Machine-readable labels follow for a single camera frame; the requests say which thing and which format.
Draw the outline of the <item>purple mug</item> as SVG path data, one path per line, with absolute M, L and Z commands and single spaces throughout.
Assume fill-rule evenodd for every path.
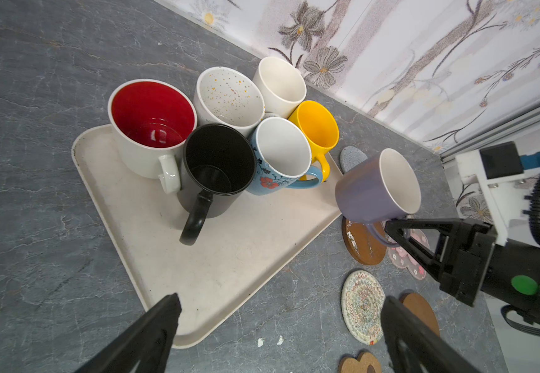
M 374 227 L 389 219 L 403 219 L 419 211 L 419 181 L 400 152 L 384 149 L 344 174 L 335 188 L 341 213 L 350 222 L 365 225 L 384 246 L 396 247 Z

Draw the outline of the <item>white patterned round coaster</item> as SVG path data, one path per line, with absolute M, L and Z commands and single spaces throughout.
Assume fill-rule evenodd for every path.
M 371 273 L 356 270 L 341 290 L 341 312 L 350 334 L 361 343 L 374 345 L 383 337 L 380 313 L 385 293 Z

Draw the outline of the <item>plain round wooden coaster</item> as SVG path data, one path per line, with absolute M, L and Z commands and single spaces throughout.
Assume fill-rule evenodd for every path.
M 440 336 L 439 323 L 428 301 L 418 293 L 410 292 L 400 297 L 401 303 L 417 316 L 428 328 Z

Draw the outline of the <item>beige serving tray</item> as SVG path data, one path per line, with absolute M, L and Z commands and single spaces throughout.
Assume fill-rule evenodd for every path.
M 319 187 L 243 193 L 186 246 L 179 238 L 187 211 L 156 180 L 125 166 L 111 125 L 79 135 L 72 157 L 144 309 L 178 295 L 176 349 L 204 340 L 340 214 L 342 174 L 331 163 Z

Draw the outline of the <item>pink flower silicone coaster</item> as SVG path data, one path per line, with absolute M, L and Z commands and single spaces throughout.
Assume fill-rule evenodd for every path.
M 412 229 L 411 237 L 420 242 L 425 248 L 430 249 L 428 237 L 422 230 Z M 395 267 L 402 270 L 406 269 L 416 280 L 424 280 L 427 276 L 425 269 L 402 247 L 388 248 L 387 254 Z

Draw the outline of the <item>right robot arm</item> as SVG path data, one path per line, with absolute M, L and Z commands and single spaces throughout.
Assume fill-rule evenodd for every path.
M 540 337 L 540 248 L 500 246 L 495 227 L 474 219 L 394 219 L 384 230 L 441 291 L 467 306 L 479 292 L 497 298 L 509 326 Z

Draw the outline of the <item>blue woven round coaster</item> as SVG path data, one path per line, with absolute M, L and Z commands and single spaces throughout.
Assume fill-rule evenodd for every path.
M 360 163 L 368 160 L 367 155 L 355 146 L 346 146 L 341 150 L 339 161 L 341 171 L 346 174 Z

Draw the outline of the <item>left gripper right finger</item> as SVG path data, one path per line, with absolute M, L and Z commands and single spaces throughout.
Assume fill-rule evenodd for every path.
M 393 296 L 385 298 L 380 322 L 395 372 L 478 372 Z

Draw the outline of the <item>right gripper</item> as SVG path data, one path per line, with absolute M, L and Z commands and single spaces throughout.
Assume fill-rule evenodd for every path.
M 394 219 L 387 222 L 384 227 L 385 233 L 392 238 L 396 234 L 401 236 L 406 229 L 428 230 L 426 236 L 428 237 L 430 249 L 426 249 L 433 255 L 436 255 L 440 234 L 446 237 L 439 279 L 437 275 L 432 276 L 415 259 L 416 251 L 413 254 L 411 254 L 411 251 L 406 251 L 425 269 L 427 272 L 426 277 L 430 276 L 439 282 L 441 291 L 472 307 L 484 283 L 494 252 L 498 237 L 495 227 L 484 222 L 461 220 L 459 218 Z

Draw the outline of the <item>brown paw print coaster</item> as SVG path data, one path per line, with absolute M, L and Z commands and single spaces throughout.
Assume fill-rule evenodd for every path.
M 338 373 L 381 373 L 378 359 L 368 351 L 362 351 L 358 357 L 343 357 L 338 366 Z

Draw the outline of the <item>glossy brown round coaster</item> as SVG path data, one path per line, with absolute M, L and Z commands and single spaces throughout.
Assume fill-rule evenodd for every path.
M 370 233 L 365 225 L 350 222 L 343 217 L 341 233 L 346 249 L 358 263 L 376 266 L 385 258 L 387 248 Z

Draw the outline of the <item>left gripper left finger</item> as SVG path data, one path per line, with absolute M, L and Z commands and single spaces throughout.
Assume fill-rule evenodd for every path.
M 165 296 L 77 371 L 164 372 L 180 315 L 178 294 Z

